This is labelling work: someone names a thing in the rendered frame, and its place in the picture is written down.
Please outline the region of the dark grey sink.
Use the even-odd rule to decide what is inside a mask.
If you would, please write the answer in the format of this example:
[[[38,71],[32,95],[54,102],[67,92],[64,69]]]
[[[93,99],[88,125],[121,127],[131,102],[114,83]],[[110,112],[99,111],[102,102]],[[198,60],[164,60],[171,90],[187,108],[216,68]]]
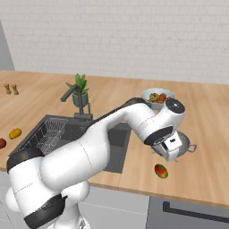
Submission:
[[[47,114],[42,120],[30,131],[25,139],[11,152],[15,154],[23,149],[32,148],[30,145],[30,139],[48,118],[61,118],[66,119],[67,124],[64,127],[64,134],[57,142],[55,149],[62,147],[63,145],[77,140],[80,138],[90,124],[90,121],[80,121],[73,117],[58,116]],[[113,129],[108,132],[108,139],[110,142],[110,161],[105,168],[105,171],[120,174],[123,171],[123,164],[131,136],[131,128],[127,123],[119,123]]]

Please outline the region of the red green mango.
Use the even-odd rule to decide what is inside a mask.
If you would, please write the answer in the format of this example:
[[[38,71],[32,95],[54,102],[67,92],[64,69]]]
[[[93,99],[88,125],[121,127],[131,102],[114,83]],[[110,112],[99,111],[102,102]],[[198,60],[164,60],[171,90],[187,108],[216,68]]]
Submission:
[[[168,172],[166,168],[163,165],[156,164],[155,165],[155,173],[157,174],[158,177],[165,179],[168,177]]]

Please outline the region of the dark grey sink faucet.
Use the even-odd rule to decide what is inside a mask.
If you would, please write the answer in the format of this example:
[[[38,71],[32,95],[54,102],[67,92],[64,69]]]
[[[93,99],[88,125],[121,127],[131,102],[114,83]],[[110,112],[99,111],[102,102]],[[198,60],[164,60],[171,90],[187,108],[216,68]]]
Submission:
[[[77,97],[78,97],[78,102],[79,102],[79,113],[74,114],[75,119],[82,119],[85,121],[92,121],[93,120],[93,114],[90,112],[90,105],[88,105],[88,113],[85,114],[83,111],[83,105],[82,105],[82,95],[81,95],[81,88],[77,85],[74,84],[70,89],[68,89],[65,94],[61,97],[61,101],[65,102],[66,99],[75,91],[77,90]]]

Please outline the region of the light grey cupboard door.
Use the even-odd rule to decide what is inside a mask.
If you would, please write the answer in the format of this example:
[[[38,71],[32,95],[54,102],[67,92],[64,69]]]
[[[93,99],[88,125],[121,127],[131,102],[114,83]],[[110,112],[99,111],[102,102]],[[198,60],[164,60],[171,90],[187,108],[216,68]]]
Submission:
[[[91,229],[145,229],[149,197],[91,187],[79,204]]]

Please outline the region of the grey dishwasher front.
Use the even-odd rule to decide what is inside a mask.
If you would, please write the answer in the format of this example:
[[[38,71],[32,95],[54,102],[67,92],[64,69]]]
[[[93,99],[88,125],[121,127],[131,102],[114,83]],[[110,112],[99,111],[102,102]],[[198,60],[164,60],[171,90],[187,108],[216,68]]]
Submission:
[[[214,216],[229,218],[229,209],[215,208],[170,199],[149,198],[146,229],[229,229],[229,224],[190,216],[180,216],[163,211],[163,202],[171,208],[179,208]]]

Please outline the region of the yellow mango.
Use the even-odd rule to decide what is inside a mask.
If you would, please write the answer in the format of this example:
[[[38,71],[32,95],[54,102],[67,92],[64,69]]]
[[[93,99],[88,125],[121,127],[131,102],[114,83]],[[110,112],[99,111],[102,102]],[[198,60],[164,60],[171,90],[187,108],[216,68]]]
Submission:
[[[9,138],[10,138],[11,140],[13,140],[13,139],[15,139],[15,138],[18,138],[20,135],[21,135],[21,129],[16,128],[16,129],[13,129],[13,130],[9,133]]]

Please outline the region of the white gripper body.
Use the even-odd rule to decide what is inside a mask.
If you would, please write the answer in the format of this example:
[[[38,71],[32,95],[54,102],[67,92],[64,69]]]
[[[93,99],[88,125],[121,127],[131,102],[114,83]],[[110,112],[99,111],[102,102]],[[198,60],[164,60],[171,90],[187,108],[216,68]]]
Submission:
[[[163,157],[167,162],[172,162],[176,160],[178,153],[178,148],[166,148]]]

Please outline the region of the silver metal colander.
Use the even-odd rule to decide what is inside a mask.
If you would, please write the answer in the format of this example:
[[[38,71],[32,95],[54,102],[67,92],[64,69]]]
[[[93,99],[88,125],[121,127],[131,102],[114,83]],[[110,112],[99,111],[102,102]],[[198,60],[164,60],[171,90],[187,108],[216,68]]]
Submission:
[[[159,156],[163,157],[166,148],[178,148],[177,157],[184,155],[186,152],[194,152],[197,148],[195,144],[191,144],[189,138],[181,131],[177,131],[173,136],[159,145],[152,146],[152,149]]]

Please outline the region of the white bowl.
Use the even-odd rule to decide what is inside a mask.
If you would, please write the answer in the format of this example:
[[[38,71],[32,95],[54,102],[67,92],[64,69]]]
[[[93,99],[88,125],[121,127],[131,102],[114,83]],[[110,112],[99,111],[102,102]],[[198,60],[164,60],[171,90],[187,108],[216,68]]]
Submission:
[[[166,94],[166,100],[169,98],[175,98],[175,95],[173,92],[171,92],[168,89],[158,89],[158,88],[152,88],[152,89],[146,89],[142,92],[142,97],[147,102],[148,106],[153,110],[160,110],[163,107],[163,104],[159,104],[157,100],[155,102],[151,102],[149,100],[149,96],[151,93],[157,93],[158,95],[165,93]]]

